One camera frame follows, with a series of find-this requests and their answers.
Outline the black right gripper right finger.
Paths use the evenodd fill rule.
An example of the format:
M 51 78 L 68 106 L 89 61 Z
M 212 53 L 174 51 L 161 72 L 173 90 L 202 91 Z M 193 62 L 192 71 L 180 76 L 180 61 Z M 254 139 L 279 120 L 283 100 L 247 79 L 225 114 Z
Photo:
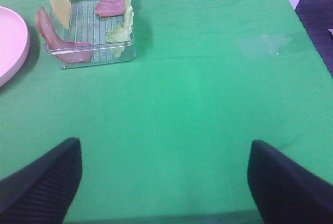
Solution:
M 265 141 L 251 144 L 247 181 L 264 223 L 332 223 L 332 184 Z

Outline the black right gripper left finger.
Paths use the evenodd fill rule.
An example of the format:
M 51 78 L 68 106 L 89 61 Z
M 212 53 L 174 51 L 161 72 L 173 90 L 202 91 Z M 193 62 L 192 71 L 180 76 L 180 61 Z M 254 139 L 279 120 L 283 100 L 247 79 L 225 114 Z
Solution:
M 1 180 L 1 223 L 62 223 L 81 178 L 81 142 L 71 137 Z

